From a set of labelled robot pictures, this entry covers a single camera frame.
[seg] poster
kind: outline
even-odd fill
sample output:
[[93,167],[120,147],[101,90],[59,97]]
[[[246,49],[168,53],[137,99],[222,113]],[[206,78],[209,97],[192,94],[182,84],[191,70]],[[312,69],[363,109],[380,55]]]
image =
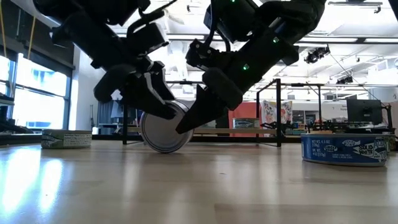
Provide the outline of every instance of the poster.
[[[276,122],[276,102],[270,102],[264,100],[261,102],[261,119],[263,123],[272,123]],[[280,117],[282,118],[282,124],[285,124],[287,121],[293,120],[293,109],[292,102],[285,102],[281,104]]]

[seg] red wall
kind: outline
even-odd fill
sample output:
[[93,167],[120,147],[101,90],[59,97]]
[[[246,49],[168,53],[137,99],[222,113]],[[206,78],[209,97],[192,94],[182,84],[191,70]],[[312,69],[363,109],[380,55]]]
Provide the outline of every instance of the red wall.
[[[234,111],[228,112],[229,128],[233,128],[234,118],[255,118],[256,117],[256,103],[242,103]],[[256,137],[256,134],[230,134],[231,137]]]

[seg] green led light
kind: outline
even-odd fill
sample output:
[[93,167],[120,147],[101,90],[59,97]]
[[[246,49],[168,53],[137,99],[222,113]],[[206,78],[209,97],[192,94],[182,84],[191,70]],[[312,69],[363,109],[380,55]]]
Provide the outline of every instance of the green led light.
[[244,66],[243,66],[243,70],[249,70],[249,65],[248,64],[245,64]]

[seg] computer monitor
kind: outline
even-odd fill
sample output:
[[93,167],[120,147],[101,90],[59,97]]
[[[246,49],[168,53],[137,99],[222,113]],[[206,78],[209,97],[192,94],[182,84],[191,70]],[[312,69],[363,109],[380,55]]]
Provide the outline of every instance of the computer monitor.
[[349,122],[383,122],[380,100],[347,100]]

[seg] wooden floor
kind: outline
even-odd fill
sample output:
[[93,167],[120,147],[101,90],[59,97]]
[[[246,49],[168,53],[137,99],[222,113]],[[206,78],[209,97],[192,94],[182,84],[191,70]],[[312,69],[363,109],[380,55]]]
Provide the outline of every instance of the wooden floor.
[[0,223],[398,223],[398,160],[312,164],[299,144],[192,144],[161,155],[97,141],[85,150],[0,149]]

